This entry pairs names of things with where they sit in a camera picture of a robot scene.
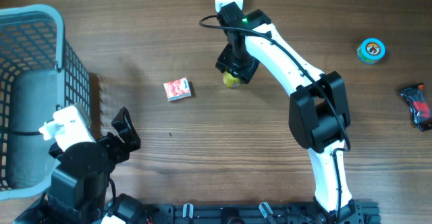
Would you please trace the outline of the yellow cylindrical container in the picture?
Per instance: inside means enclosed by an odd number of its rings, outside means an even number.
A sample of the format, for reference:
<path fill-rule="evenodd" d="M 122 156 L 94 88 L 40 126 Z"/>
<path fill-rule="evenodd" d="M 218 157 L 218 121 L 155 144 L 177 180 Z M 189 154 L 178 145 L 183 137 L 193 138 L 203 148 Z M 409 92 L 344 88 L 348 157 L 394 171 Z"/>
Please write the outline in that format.
<path fill-rule="evenodd" d="M 223 82 L 229 88 L 237 88 L 241 84 L 241 80 L 239 78 L 232 76 L 227 71 L 223 73 Z"/>

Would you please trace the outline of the red snack box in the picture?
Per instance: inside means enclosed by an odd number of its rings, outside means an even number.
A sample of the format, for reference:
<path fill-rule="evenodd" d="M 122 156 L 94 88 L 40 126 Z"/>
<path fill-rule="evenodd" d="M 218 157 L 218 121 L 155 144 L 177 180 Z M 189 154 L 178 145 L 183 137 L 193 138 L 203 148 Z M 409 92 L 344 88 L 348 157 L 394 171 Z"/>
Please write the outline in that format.
<path fill-rule="evenodd" d="M 192 96 L 187 78 L 181 78 L 163 84 L 168 101 L 176 101 Z"/>

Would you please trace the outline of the teal tin can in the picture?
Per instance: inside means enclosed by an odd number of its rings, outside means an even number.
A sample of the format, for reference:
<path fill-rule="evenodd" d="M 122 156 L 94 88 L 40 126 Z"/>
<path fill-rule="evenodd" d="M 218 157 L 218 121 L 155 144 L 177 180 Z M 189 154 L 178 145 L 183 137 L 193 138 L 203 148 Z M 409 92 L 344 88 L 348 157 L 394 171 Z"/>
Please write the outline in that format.
<path fill-rule="evenodd" d="M 365 64 L 373 65 L 385 56 L 385 45 L 377 38 L 367 38 L 357 48 L 357 57 Z"/>

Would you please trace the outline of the red silver foil packet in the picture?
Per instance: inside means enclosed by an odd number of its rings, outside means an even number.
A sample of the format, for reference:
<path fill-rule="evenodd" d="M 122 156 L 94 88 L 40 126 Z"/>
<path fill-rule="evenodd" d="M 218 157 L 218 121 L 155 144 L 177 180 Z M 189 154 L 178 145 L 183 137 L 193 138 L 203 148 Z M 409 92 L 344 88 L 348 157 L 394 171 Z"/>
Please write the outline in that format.
<path fill-rule="evenodd" d="M 414 125 L 421 131 L 431 129 L 431 107 L 424 97 L 425 86 L 423 83 L 414 84 L 399 89 L 401 97 L 410 107 L 411 118 Z"/>

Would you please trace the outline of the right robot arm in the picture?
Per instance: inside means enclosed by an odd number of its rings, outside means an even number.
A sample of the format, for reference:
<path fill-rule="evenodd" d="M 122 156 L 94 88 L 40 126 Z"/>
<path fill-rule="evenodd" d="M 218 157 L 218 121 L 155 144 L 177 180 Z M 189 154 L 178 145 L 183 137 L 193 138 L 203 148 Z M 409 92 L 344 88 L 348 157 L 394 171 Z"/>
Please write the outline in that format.
<path fill-rule="evenodd" d="M 259 9 L 244 14 L 231 2 L 215 17 L 227 37 L 216 63 L 225 85 L 249 83 L 264 65 L 289 96 L 289 129 L 310 157 L 315 196 L 309 203 L 287 204 L 287 222 L 363 223 L 362 204 L 353 199 L 344 169 L 350 113 L 342 77 L 326 74 L 299 56 Z"/>

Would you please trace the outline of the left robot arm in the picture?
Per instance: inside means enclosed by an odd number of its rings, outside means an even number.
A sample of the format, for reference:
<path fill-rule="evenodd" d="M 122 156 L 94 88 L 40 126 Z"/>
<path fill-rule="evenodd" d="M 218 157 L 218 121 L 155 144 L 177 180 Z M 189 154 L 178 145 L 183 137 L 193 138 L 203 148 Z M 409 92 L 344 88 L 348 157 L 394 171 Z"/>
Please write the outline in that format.
<path fill-rule="evenodd" d="M 114 194 L 105 202 L 110 175 L 119 163 L 138 150 L 141 140 L 125 107 L 111 122 L 116 135 L 107 133 L 96 142 L 79 141 L 67 150 L 52 145 L 49 153 L 60 164 L 51 186 L 14 221 L 17 223 L 145 223 L 141 202 L 126 194 Z"/>

